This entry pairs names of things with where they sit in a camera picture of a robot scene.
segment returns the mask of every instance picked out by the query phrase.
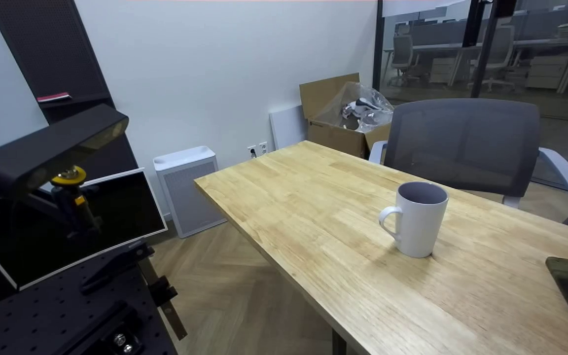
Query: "wood floor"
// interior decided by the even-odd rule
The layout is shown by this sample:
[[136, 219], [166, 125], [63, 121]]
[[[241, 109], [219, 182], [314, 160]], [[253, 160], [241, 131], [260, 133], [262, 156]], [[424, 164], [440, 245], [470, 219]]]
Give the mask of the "wood floor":
[[[568, 196], [533, 186], [521, 209], [562, 221]], [[328, 324], [231, 225], [154, 247], [152, 265], [178, 288], [188, 328], [180, 355], [322, 355]]]

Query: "office room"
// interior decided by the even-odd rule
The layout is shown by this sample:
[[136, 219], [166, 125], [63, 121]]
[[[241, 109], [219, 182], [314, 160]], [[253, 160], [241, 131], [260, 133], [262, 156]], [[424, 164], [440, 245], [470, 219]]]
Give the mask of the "office room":
[[[158, 276], [168, 278], [178, 296], [170, 296], [160, 312], [148, 316], [156, 332], [146, 330], [152, 326], [144, 326], [132, 338], [107, 338], [109, 344], [113, 342], [122, 351], [134, 347], [140, 353], [193, 355], [444, 349], [537, 353], [548, 346], [568, 351], [568, 304], [560, 300], [544, 267], [546, 257], [568, 259], [568, 225], [562, 223], [568, 217], [568, 194], [562, 182], [554, 182], [552, 176], [535, 180], [519, 209], [499, 204], [501, 196], [448, 188], [450, 205], [442, 229], [438, 227], [436, 251], [432, 257], [412, 259], [404, 257], [399, 243], [379, 227], [379, 211], [395, 204], [399, 192], [399, 186], [393, 186], [399, 178], [389, 178], [387, 166], [312, 142], [278, 150], [276, 133], [272, 133], [274, 113], [290, 113], [296, 125], [306, 125], [300, 85], [349, 73], [357, 73], [363, 87], [377, 87], [395, 107], [422, 99], [468, 99], [468, 83], [458, 81], [458, 85], [446, 87], [438, 83], [440, 79], [430, 81], [434, 63], [448, 62], [422, 56], [422, 67], [416, 69], [418, 79], [410, 81], [406, 79], [410, 73], [404, 71], [402, 77], [401, 69], [391, 67], [393, 60], [389, 58], [395, 26], [420, 24], [422, 14], [430, 14], [440, 24], [450, 16], [466, 18], [468, 2], [450, 4], [452, 12], [444, 14], [436, 8], [432, 12], [422, 8], [424, 2], [402, 0], [385, 0], [383, 6], [375, 0], [59, 0], [57, 6], [34, 0], [24, 10], [14, 6], [10, 10], [2, 4], [6, 2], [0, 2], [0, 146], [26, 134], [53, 133], [53, 127], [77, 117], [81, 107], [95, 109], [99, 103], [111, 103], [117, 121], [122, 123], [128, 117], [128, 127], [117, 142], [118, 148], [113, 144], [107, 156], [95, 158], [89, 168], [91, 180], [103, 188], [107, 184], [103, 176], [120, 180], [122, 170], [136, 170], [138, 178], [146, 178], [138, 182], [150, 186], [148, 207], [164, 217], [164, 227], [154, 227], [152, 237], [150, 231], [138, 231], [132, 237], [150, 237], [146, 239], [154, 251], [150, 267]], [[77, 14], [75, 24], [83, 32], [83, 40], [75, 46], [67, 42], [67, 50], [59, 48], [51, 36], [32, 34], [47, 24], [38, 14], [59, 12]], [[383, 48], [379, 48], [379, 24], [385, 26]], [[14, 34], [18, 30], [14, 26], [28, 28], [32, 36]], [[30, 65], [32, 69], [28, 69], [24, 56], [36, 52], [44, 52], [42, 58], [47, 60], [53, 56], [53, 63], [44, 62], [44, 67]], [[63, 58], [71, 54], [75, 60], [63, 65]], [[533, 63], [535, 54], [527, 52], [519, 58], [523, 63]], [[95, 83], [91, 87], [97, 93], [77, 93], [85, 87], [79, 85], [79, 75], [69, 75], [79, 87], [46, 85], [59, 73], [79, 71], [87, 62], [93, 63]], [[489, 91], [485, 85], [481, 97], [537, 105], [541, 146], [554, 148], [568, 160], [568, 119], [558, 117], [564, 113], [560, 107], [566, 107], [568, 113], [568, 89], [556, 93], [558, 87], [541, 89], [539, 85], [539, 89], [525, 89], [523, 95], [511, 97], [507, 89], [493, 87]], [[182, 237], [176, 225], [174, 198], [168, 198], [168, 186], [160, 174], [160, 164], [164, 164], [160, 158], [201, 146], [215, 156], [213, 166], [219, 172], [199, 178], [197, 188], [191, 184], [197, 192], [193, 202], [203, 200], [209, 211], [215, 209], [217, 217], [213, 219], [217, 221]], [[292, 174], [288, 180], [286, 172], [292, 168], [308, 170], [312, 176]], [[513, 233], [527, 233], [527, 241], [519, 237], [521, 243], [513, 245]], [[483, 237], [483, 243], [472, 241], [470, 235]], [[14, 255], [16, 245], [8, 245], [6, 253]], [[49, 271], [57, 273], [61, 271], [57, 267], [73, 263], [59, 265], [53, 259], [57, 257], [49, 259], [53, 263]], [[529, 269], [531, 276], [517, 276], [513, 267]], [[14, 271], [6, 276], [28, 278], [22, 292], [14, 290], [2, 298], [8, 302], [6, 306], [22, 308], [22, 302], [12, 300], [26, 298], [30, 288], [34, 292], [57, 275], [49, 275], [47, 267], [46, 273], [32, 273]], [[509, 280], [509, 284], [501, 282], [503, 286], [497, 288], [479, 282], [468, 284], [468, 276], [481, 282]], [[497, 294], [503, 302], [489, 298], [487, 292]], [[69, 298], [73, 302], [79, 296], [59, 296], [61, 302]], [[483, 310], [468, 304], [477, 298], [485, 300]], [[14, 347], [14, 342], [0, 344], [0, 353], [63, 351], [61, 344], [71, 346], [71, 338], [75, 338], [71, 326], [69, 334], [57, 334], [44, 347], [44, 340], [49, 338], [47, 318], [24, 310], [20, 314], [38, 318], [34, 324], [40, 326], [22, 330], [8, 314], [0, 312], [6, 318], [0, 322], [2, 340], [6, 334], [30, 330], [36, 344], [30, 344], [28, 336], [22, 342], [24, 347]], [[61, 324], [77, 320], [75, 312], [57, 314]], [[91, 314], [89, 320], [77, 322], [97, 326]], [[487, 328], [495, 326], [501, 332], [487, 334]]]

